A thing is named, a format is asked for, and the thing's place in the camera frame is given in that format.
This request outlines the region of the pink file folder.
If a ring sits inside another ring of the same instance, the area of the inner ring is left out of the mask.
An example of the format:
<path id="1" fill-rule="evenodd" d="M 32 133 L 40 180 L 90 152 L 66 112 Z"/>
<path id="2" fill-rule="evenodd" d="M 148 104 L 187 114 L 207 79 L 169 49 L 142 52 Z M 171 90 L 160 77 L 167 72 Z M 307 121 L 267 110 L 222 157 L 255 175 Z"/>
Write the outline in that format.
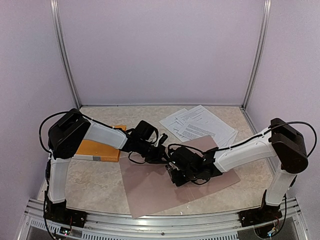
<path id="1" fill-rule="evenodd" d="M 134 153 L 119 159 L 122 181 L 133 218 L 159 213 L 211 195 L 240 182 L 234 170 L 206 182 L 190 181 L 172 165 L 141 164 Z"/>

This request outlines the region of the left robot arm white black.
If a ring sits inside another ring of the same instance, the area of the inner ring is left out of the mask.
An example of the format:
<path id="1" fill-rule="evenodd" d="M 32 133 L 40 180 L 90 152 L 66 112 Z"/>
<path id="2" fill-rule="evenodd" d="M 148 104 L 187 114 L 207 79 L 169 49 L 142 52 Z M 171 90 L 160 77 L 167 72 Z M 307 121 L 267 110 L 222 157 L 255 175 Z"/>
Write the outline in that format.
<path id="1" fill-rule="evenodd" d="M 50 170 L 47 197 L 53 203 L 49 212 L 63 223 L 70 218 L 70 211 L 61 203 L 66 200 L 66 180 L 71 159 L 82 141 L 89 140 L 113 147 L 125 153 L 138 153 L 148 164 L 167 164 L 168 156 L 163 142 L 166 134 L 141 120 L 135 128 L 123 130 L 92 119 L 73 108 L 60 113 L 62 116 L 48 130 Z"/>

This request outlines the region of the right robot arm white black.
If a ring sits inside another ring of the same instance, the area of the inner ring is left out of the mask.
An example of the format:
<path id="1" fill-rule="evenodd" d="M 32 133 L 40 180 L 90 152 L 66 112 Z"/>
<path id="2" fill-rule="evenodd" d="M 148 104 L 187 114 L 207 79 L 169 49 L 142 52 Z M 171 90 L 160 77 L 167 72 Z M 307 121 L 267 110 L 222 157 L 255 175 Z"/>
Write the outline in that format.
<path id="1" fill-rule="evenodd" d="M 279 206 L 296 176 L 309 162 L 304 136 L 292 127 L 291 122 L 274 118 L 270 126 L 235 145 L 192 152 L 185 145 L 168 151 L 169 163 L 165 166 L 171 181 L 177 187 L 199 180 L 208 182 L 214 177 L 265 158 L 277 157 L 280 166 L 270 186 L 265 191 L 263 205 L 256 210 L 256 218 L 266 222 Z"/>

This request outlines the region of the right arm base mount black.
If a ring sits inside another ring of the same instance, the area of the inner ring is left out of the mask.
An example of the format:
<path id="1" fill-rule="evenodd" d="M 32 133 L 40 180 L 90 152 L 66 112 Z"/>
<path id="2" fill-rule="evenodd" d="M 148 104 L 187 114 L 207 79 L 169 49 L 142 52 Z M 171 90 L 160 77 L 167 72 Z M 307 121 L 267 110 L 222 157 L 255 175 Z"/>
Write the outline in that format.
<path id="1" fill-rule="evenodd" d="M 242 227 L 263 224 L 283 217 L 280 205 L 267 205 L 265 200 L 262 201 L 260 207 L 242 210 L 238 216 Z"/>

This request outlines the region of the white printed paper stack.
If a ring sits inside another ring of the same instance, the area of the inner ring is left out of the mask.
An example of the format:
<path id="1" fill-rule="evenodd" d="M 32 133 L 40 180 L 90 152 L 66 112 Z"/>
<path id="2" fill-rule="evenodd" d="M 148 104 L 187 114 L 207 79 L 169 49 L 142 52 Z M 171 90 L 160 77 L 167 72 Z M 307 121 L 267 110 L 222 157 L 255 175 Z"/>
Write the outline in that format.
<path id="1" fill-rule="evenodd" d="M 180 136 L 189 140 L 210 136 L 220 148 L 232 144 L 239 132 L 202 105 L 179 114 L 175 119 L 181 124 L 177 132 Z"/>

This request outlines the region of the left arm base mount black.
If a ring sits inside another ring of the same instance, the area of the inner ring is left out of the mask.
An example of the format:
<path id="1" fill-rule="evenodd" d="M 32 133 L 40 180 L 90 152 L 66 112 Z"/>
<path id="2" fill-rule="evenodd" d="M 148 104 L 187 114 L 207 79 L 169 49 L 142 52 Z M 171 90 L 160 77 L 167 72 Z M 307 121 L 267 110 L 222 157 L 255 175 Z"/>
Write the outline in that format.
<path id="1" fill-rule="evenodd" d="M 61 203 L 47 201 L 44 207 L 45 219 L 71 227 L 84 228 L 88 215 L 87 212 L 70 209 L 66 205 L 66 200 Z"/>

